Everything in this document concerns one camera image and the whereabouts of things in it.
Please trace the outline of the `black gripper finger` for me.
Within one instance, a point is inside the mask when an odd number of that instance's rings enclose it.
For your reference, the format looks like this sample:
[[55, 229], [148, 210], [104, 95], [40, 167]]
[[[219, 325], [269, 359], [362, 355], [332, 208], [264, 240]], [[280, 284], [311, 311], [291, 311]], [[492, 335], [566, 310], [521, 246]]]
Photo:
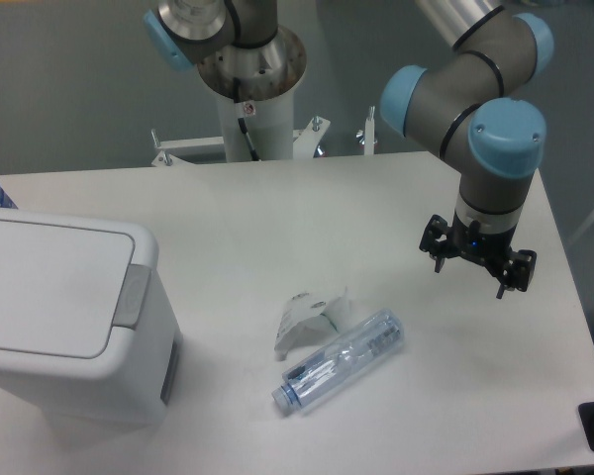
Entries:
[[511, 250], [499, 268], [496, 279], [499, 288], [496, 298], [501, 300], [506, 292], [526, 292], [534, 277], [537, 253], [530, 249]]
[[439, 215], [432, 215], [423, 232], [419, 249], [435, 262], [435, 272], [440, 273], [448, 259], [455, 257], [452, 227]]

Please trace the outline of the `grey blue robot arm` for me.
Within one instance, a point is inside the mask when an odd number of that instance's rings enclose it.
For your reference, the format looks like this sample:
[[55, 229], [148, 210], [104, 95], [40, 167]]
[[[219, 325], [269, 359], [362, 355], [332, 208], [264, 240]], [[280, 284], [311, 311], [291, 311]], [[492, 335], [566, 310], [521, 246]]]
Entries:
[[[420, 248], [442, 267], [462, 258], [501, 292], [526, 291], [537, 256], [511, 247], [545, 148], [542, 113], [512, 93], [550, 62], [554, 40], [531, 14], [497, 1], [423, 1], [454, 51], [443, 68], [398, 70], [379, 111], [396, 133], [460, 176], [454, 216], [430, 218]], [[196, 68], [217, 100], [229, 161], [294, 159], [293, 94], [307, 64], [273, 1], [161, 1], [144, 15], [155, 49], [175, 70]]]

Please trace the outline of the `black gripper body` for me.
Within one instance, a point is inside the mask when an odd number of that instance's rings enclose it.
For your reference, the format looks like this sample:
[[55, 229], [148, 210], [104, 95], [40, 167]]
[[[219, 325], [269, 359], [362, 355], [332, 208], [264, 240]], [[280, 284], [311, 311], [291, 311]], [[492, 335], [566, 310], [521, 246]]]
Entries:
[[447, 258], [462, 258], [487, 268], [503, 268], [521, 257], [512, 248], [516, 231], [515, 213], [486, 214], [457, 209], [447, 233]]

